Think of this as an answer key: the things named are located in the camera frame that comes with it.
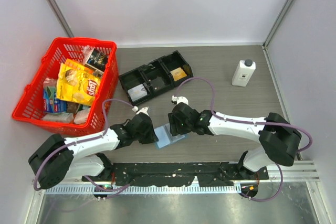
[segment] black tray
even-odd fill
[[[176,68],[182,68],[187,76],[174,81],[171,71]],[[189,64],[178,51],[174,51],[169,55],[162,56],[159,59],[149,62],[148,64],[119,75],[119,80],[132,105],[139,105],[173,89],[174,87],[177,87],[184,80],[193,76],[194,75]],[[143,84],[147,95],[139,98],[138,100],[132,101],[130,95],[128,94],[128,90],[140,84]]]

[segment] gray table surface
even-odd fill
[[[261,117],[269,112],[282,114],[276,90],[261,46],[216,46],[216,47],[164,47],[123,48],[117,50],[119,74],[146,64],[160,56],[179,50],[192,67],[195,77],[203,77],[213,83],[216,90],[215,110],[228,115]],[[256,71],[246,87],[232,86],[232,76],[240,60],[256,62]],[[175,89],[160,95],[139,107],[149,106],[154,128],[168,122],[167,114],[174,105],[171,96]],[[179,95],[188,98],[189,105],[198,110],[209,109],[211,89],[207,83],[194,80],[183,86]],[[114,98],[128,100],[118,83]],[[109,124],[122,123],[133,118],[129,106],[119,102],[111,105]],[[238,161],[246,150],[258,144],[233,136],[198,136],[188,138],[157,150],[153,144],[131,146],[105,152],[112,162],[215,162]]]

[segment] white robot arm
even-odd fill
[[[55,149],[69,145],[58,155],[55,155],[44,166],[38,181],[42,189],[51,188],[65,178],[89,175],[99,180],[107,180],[111,176],[112,166],[105,155],[99,152],[112,151],[129,146],[133,141],[141,144],[158,141],[154,133],[152,120],[148,115],[148,108],[140,109],[132,120],[123,124],[115,124],[108,128],[106,134],[94,141],[81,142],[102,136],[102,132],[81,137],[65,137],[54,134],[29,158],[28,162],[36,174],[45,158]]]
[[[231,135],[261,144],[241,156],[238,171],[243,178],[253,178],[258,170],[272,163],[293,165],[301,134],[287,127],[265,125],[267,122],[289,124],[279,114],[270,113],[266,118],[241,118],[219,112],[212,115],[210,110],[198,113],[188,105],[185,97],[173,97],[172,101],[176,106],[168,114],[168,118],[173,136],[188,132],[198,135]]]

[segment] white label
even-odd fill
[[[241,73],[238,77],[238,81],[247,81],[249,75],[249,73]]]

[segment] yellow chip bag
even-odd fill
[[[59,100],[91,106],[99,85],[98,77],[62,63],[58,73],[56,97]]]
[[[76,62],[76,61],[71,60],[71,59],[67,59],[64,64],[67,65],[68,67],[73,68],[73,69],[84,70],[85,72],[90,73],[90,74],[94,73],[93,70],[91,70],[91,69],[83,66],[81,63]]]

